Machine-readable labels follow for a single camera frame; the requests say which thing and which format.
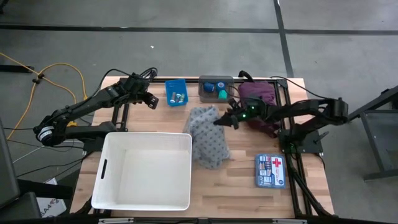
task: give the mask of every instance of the wooden table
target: wooden table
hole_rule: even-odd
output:
[[[102,87],[116,83],[120,77],[106,77]],[[302,78],[292,81],[304,86]],[[147,105],[130,106],[127,128],[129,131],[158,131],[181,133],[194,107],[206,107],[211,103],[201,103],[198,96],[198,84],[188,83],[189,102],[185,106],[171,108],[166,103],[163,83],[152,83],[149,92],[159,98],[156,110]],[[292,103],[307,99],[307,93],[289,83]],[[223,114],[227,104],[218,104]],[[93,125],[110,121],[113,109],[101,109],[95,112]],[[308,120],[310,116],[295,118],[296,123]],[[260,153],[281,154],[277,139],[271,139],[263,133],[252,130],[244,123],[240,128],[225,127],[231,160],[224,161],[219,170],[207,170],[198,164],[192,168],[192,189],[190,206],[182,212],[132,212],[112,211],[117,217],[209,217],[209,218],[292,218],[294,217],[289,185],[283,190],[262,189],[254,185],[254,156]],[[80,209],[93,193],[100,152],[93,153],[81,166],[71,212]],[[314,196],[333,213],[330,193],[321,160],[312,154],[302,154],[307,184]],[[302,194],[297,185],[300,208],[304,211]]]

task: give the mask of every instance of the black floor stripe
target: black floor stripe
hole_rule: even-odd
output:
[[[246,33],[277,34],[278,29],[252,28],[181,28],[181,27],[91,27],[91,26],[31,26],[0,24],[0,29],[41,31],[88,31],[88,32],[203,32],[203,33]]]
[[[286,75],[287,78],[293,78],[294,74],[293,74],[292,61],[290,60],[289,48],[287,46],[287,40],[286,40],[285,26],[278,0],[274,0],[274,6],[275,6],[276,19],[279,28],[280,44],[282,45],[282,54],[284,56],[284,61],[285,61]]]
[[[307,35],[398,35],[398,30],[305,30],[286,29],[286,34]]]

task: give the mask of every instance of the small blue bin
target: small blue bin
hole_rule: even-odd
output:
[[[187,84],[185,84],[185,79],[179,80],[170,80],[165,82],[166,86],[166,97],[167,97],[167,104],[170,106],[181,106],[186,105],[188,103],[188,93],[187,93]],[[172,99],[173,93],[184,94],[185,98],[184,101],[181,103],[171,103],[170,100]]]

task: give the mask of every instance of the gray plastic container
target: gray plastic container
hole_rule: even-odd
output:
[[[213,75],[202,75],[199,77],[199,97],[200,101],[203,103],[227,103],[232,96],[228,95],[227,99],[222,100],[218,99],[218,92],[214,90],[213,93],[208,93],[203,89],[204,83],[212,83],[216,84],[218,82],[223,82],[226,85],[227,93],[234,95],[234,88],[231,86],[234,85],[234,78],[231,76],[213,76]]]

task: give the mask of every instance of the yellow cable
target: yellow cable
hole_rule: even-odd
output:
[[[19,124],[21,123],[21,121],[25,118],[26,113],[29,111],[30,104],[32,104],[33,93],[34,93],[34,91],[35,91],[35,87],[36,87],[36,83],[33,83],[32,91],[30,91],[29,103],[27,104],[27,107],[26,107],[26,109],[25,109],[24,114],[21,116],[21,118],[19,118],[19,121],[18,121],[17,125],[15,125],[15,128],[14,128],[14,129],[18,128],[18,126],[19,126]],[[11,138],[12,134],[14,134],[14,131],[15,131],[15,130],[12,130],[12,131],[11,131],[11,133],[10,133],[10,134],[8,135],[8,137],[7,137],[7,140]]]
[[[11,60],[11,61],[13,61],[13,62],[19,64],[20,66],[22,66],[22,67],[24,67],[24,68],[30,70],[31,72],[35,73],[37,76],[39,76],[41,73],[43,73],[44,71],[46,71],[46,69],[49,69],[49,68],[51,68],[51,67],[53,67],[53,66],[56,66],[56,65],[66,65],[66,66],[69,66],[69,67],[75,69],[75,70],[80,74],[81,82],[83,83],[83,94],[84,94],[84,99],[87,99],[86,90],[85,90],[85,81],[84,81],[83,75],[81,74],[81,72],[79,71],[79,69],[75,68],[73,65],[69,65],[69,64],[67,64],[67,63],[55,63],[55,64],[53,64],[53,65],[49,65],[49,66],[43,68],[43,69],[40,71],[40,73],[38,73],[38,72],[36,72],[35,70],[33,70],[33,69],[31,69],[31,68],[25,66],[24,64],[18,62],[17,60],[14,60],[13,58],[10,58],[9,56],[7,56],[7,55],[5,55],[5,54],[3,54],[3,53],[0,53],[0,55],[2,55],[2,56],[4,56],[4,57],[8,58],[9,60]],[[52,82],[51,80],[49,80],[48,78],[43,77],[43,79],[46,80],[47,82],[49,82],[50,84],[52,84],[52,85],[54,85],[54,86],[57,86],[57,87],[59,87],[59,88],[63,88],[64,90],[66,90],[67,92],[69,92],[69,93],[72,95],[73,101],[74,101],[75,104],[76,104],[76,96],[75,96],[75,94],[73,94],[73,92],[70,91],[67,87],[64,87],[64,86],[61,86],[61,85],[59,85],[59,84],[56,84],[56,83]],[[32,104],[32,99],[33,99],[33,94],[34,94],[35,87],[36,87],[36,83],[33,84],[32,91],[31,91],[31,93],[30,93],[30,99],[29,99],[28,105],[27,105],[27,107],[26,107],[26,109],[25,109],[25,112],[24,112],[24,114],[21,116],[21,118],[19,119],[18,123],[15,125],[14,129],[17,129],[17,128],[18,128],[18,126],[20,125],[20,123],[22,122],[22,120],[25,118],[26,113],[29,111],[30,105]],[[11,131],[11,133],[10,133],[10,134],[8,135],[8,137],[7,137],[7,140],[11,138],[11,136],[14,134],[14,131],[15,131],[15,130],[12,130],[12,131]]]

